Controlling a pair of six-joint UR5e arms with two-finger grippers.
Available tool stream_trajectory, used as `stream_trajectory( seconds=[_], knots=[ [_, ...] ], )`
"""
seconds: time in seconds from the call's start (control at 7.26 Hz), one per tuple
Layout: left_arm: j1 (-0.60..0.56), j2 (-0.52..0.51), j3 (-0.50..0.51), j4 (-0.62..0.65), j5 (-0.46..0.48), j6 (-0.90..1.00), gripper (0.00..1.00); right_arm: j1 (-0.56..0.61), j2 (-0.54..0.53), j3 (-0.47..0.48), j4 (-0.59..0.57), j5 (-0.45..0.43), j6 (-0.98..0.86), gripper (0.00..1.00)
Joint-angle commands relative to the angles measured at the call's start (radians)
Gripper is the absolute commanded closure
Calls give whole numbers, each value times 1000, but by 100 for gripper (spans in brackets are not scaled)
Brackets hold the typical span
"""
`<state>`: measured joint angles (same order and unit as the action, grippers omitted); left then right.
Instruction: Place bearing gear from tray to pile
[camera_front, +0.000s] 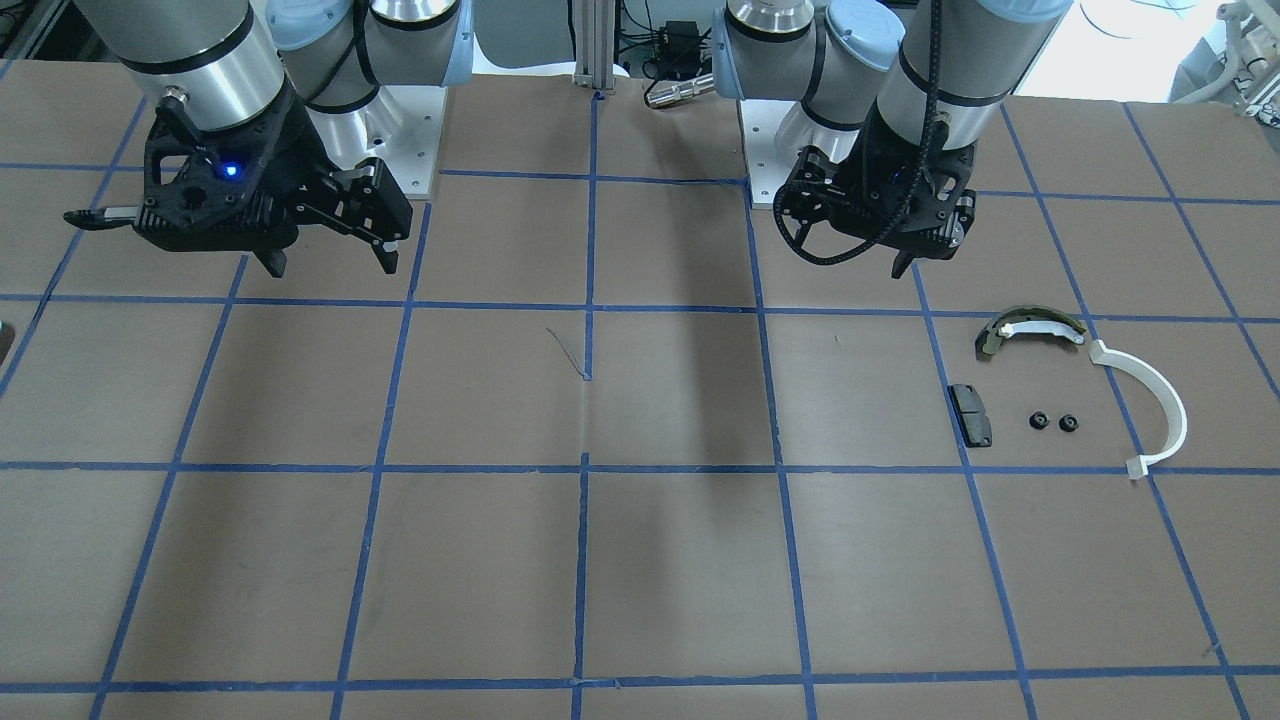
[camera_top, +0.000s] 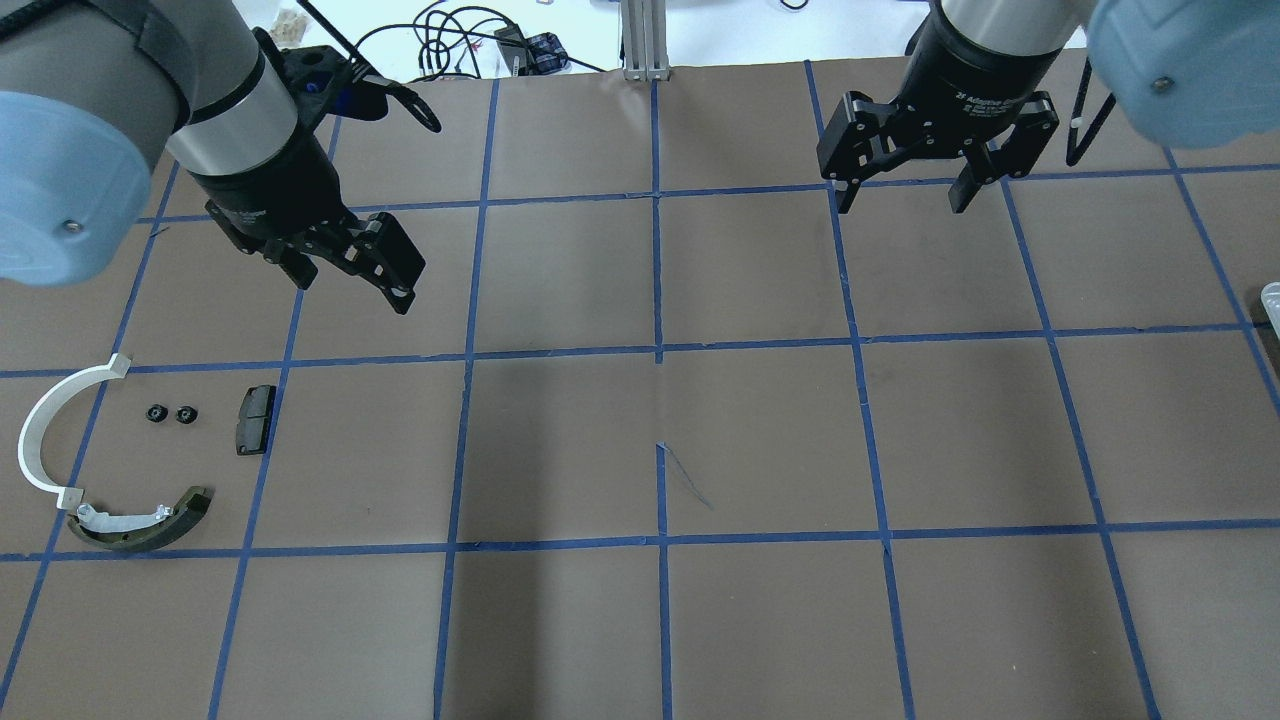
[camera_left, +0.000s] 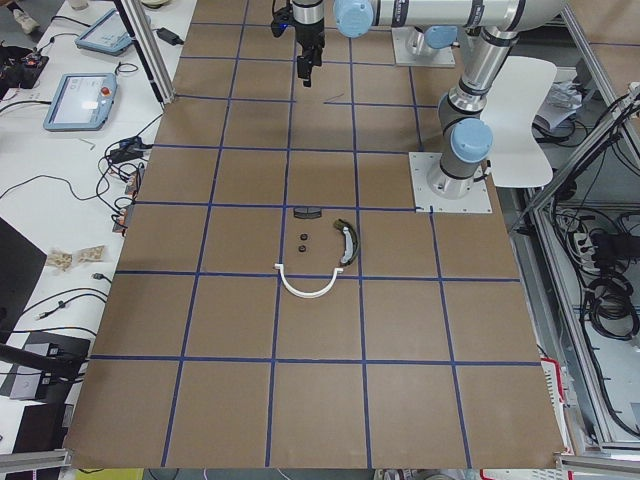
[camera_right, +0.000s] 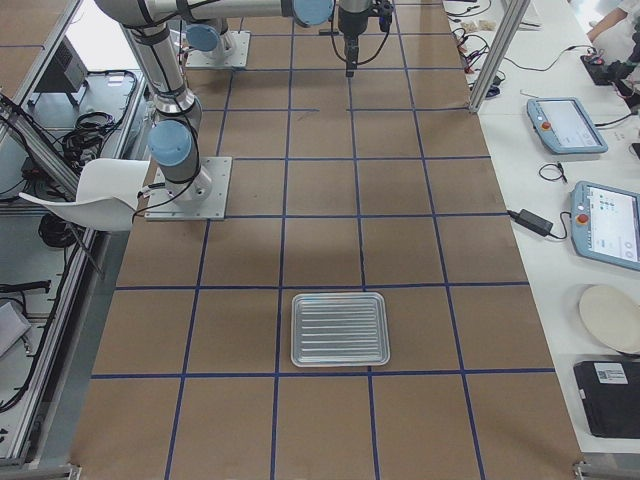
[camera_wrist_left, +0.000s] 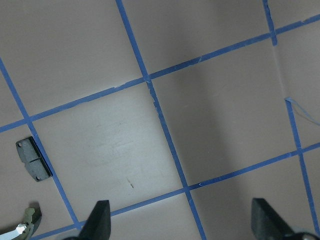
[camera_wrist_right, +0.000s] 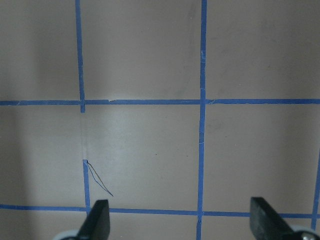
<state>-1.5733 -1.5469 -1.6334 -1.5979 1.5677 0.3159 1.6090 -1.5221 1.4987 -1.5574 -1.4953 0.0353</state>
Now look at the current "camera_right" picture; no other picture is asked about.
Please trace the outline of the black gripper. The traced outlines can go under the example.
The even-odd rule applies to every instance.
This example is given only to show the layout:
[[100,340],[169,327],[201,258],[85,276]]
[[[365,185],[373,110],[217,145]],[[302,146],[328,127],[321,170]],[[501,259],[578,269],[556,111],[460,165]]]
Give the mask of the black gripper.
[[339,31],[344,39],[345,52],[345,76],[353,76],[353,70],[358,68],[359,37],[366,31],[365,28],[340,27]]

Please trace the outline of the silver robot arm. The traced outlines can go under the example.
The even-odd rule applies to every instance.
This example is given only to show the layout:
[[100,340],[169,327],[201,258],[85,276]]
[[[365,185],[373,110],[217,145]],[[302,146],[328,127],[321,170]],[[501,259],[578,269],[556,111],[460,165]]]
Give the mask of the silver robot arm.
[[329,21],[344,38],[338,54],[350,78],[363,64],[359,36],[376,18],[390,31],[393,6],[387,1],[99,1],[97,6],[118,22],[133,42],[134,56],[154,92],[156,109],[165,117],[183,115],[195,104],[171,45],[168,22],[180,18],[192,26],[212,26],[238,17],[292,18],[302,27]]
[[192,50],[216,61],[231,56],[235,50],[234,40],[228,31],[222,34],[214,26],[205,23],[189,24],[186,40]]

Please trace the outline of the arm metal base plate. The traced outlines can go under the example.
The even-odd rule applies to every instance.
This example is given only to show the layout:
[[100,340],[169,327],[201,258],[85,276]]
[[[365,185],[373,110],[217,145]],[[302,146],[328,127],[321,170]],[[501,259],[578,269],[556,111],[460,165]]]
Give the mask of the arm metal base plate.
[[193,183],[185,185],[167,182],[160,167],[155,183],[162,188],[150,192],[150,209],[143,212],[148,221],[224,220],[232,171],[231,157],[201,157],[201,169]]
[[186,67],[204,70],[244,70],[247,66],[251,33],[192,27],[186,34]]

